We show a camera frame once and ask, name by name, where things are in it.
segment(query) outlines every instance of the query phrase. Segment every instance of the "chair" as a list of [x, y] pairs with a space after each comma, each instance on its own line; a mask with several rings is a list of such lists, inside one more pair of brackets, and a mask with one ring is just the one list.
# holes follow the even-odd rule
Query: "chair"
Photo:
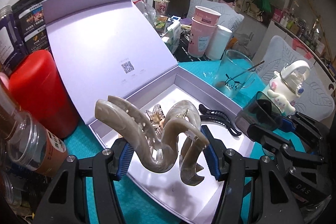
[[243, 15], [236, 13], [229, 5], [209, 0], [190, 0], [187, 18], [191, 19], [194, 16], [196, 6], [203, 6], [221, 13], [218, 25], [222, 25], [232, 32], [238, 29], [239, 24], [244, 19]]
[[285, 40], [279, 36], [274, 36], [262, 60], [265, 63], [257, 67], [256, 72], [266, 84], [274, 76], [274, 71], [281, 71], [286, 63], [291, 64], [296, 60], [306, 61], [311, 69], [310, 75], [303, 84], [304, 92], [295, 101], [294, 107], [296, 111], [317, 121], [321, 121], [332, 114], [335, 107], [334, 100], [325, 91], [313, 64], [293, 50]]

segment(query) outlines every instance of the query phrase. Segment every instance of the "black hair clip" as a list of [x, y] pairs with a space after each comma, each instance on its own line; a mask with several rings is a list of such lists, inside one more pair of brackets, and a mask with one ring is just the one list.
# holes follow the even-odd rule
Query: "black hair clip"
[[235, 126], [232, 124], [229, 117], [220, 110], [210, 110], [207, 109], [204, 105], [199, 105], [199, 111], [203, 114], [200, 115], [202, 122], [214, 122], [221, 126], [227, 128], [230, 134], [234, 137], [239, 137], [242, 133], [238, 131]]

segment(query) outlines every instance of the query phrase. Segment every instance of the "hanging bag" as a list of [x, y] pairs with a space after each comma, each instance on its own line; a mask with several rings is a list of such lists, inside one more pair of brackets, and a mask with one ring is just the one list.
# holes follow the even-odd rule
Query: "hanging bag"
[[269, 0], [254, 0], [253, 3], [261, 10], [266, 13], [271, 13], [271, 4]]

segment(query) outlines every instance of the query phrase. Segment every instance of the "pink box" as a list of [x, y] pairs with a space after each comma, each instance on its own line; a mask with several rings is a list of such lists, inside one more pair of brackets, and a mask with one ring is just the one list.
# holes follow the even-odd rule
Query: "pink box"
[[196, 21], [209, 26], [217, 26], [221, 13], [206, 7], [196, 6], [194, 18]]
[[273, 19], [276, 22], [280, 22], [280, 20], [282, 19], [282, 11], [279, 9], [275, 9], [274, 10], [274, 14], [273, 14]]

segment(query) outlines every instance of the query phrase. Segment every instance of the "pink item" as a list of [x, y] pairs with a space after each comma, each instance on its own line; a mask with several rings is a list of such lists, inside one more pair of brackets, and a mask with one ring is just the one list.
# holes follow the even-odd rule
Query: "pink item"
[[301, 49], [303, 49], [306, 52], [304, 58], [306, 58], [308, 60], [311, 59], [311, 58], [313, 58], [313, 55], [310, 53], [310, 51], [308, 51], [307, 48], [304, 45], [302, 45], [302, 43], [299, 40], [297, 40], [296, 38], [294, 38], [293, 39], [292, 49], [296, 51], [297, 48], [301, 48]]
[[220, 17], [221, 14], [219, 12], [202, 6], [196, 6], [194, 18], [198, 22], [209, 26], [217, 26]]
[[188, 53], [193, 57], [202, 57], [217, 26], [209, 26], [192, 18]]
[[276, 9], [274, 10], [273, 19], [274, 19], [276, 22], [280, 22], [281, 19], [282, 19], [282, 11], [276, 8]]
[[271, 90], [275, 91], [276, 88], [277, 88], [277, 84], [275, 82], [272, 82]]
[[0, 80], [2, 81], [2, 83], [4, 84], [4, 86], [8, 89], [9, 79], [8, 79], [7, 75], [4, 74], [3, 72], [0, 72]]

